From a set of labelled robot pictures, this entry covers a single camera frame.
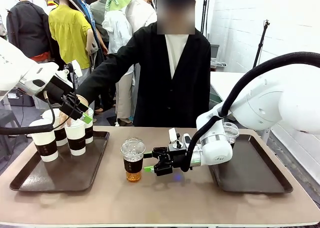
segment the gray jacket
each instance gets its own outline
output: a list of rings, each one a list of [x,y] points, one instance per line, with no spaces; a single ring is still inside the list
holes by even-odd
[[[91,3],[90,5],[90,10],[95,21],[95,27],[100,32],[102,40],[105,44],[109,42],[108,32],[102,27],[102,22],[105,19],[106,2],[107,0],[99,0]]]

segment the white jacket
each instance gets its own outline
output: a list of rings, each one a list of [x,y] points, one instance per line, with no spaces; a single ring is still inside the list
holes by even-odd
[[[123,9],[106,11],[102,27],[106,29],[109,35],[109,53],[117,53],[132,37],[132,27],[127,21]],[[132,65],[124,75],[129,75],[133,71],[134,66]]]
[[[155,9],[144,0],[131,0],[126,7],[125,15],[133,33],[157,21]]]

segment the white shirt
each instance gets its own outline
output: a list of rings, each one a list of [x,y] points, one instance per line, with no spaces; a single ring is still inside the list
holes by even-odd
[[[157,21],[155,9],[144,0],[131,0],[126,7],[125,15],[133,33]]]
[[[188,34],[166,34],[166,48],[168,50],[171,78],[174,77],[176,68],[186,46]]]
[[[112,10],[104,13],[102,27],[109,35],[109,53],[117,53],[132,37],[132,28],[123,10]],[[134,72],[132,65],[124,75]]]

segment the yellow shirt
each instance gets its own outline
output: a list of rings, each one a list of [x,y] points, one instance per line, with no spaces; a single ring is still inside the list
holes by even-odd
[[[59,5],[49,14],[51,36],[59,44],[60,56],[65,63],[76,60],[81,69],[90,67],[86,51],[87,31],[91,25],[78,10]]]

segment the clear plastic cup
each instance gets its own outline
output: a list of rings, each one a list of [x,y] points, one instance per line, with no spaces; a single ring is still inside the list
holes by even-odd
[[[232,148],[234,148],[237,137],[239,136],[238,127],[231,122],[224,122],[223,129],[226,135],[226,139],[231,144]]]
[[[146,146],[139,138],[130,138],[121,146],[126,179],[129,182],[137,182],[141,179],[144,152]]]
[[[29,127],[43,126],[52,123],[52,119],[38,119],[33,121]],[[42,161],[52,162],[58,158],[58,149],[54,131],[31,134],[34,145],[41,156]]]

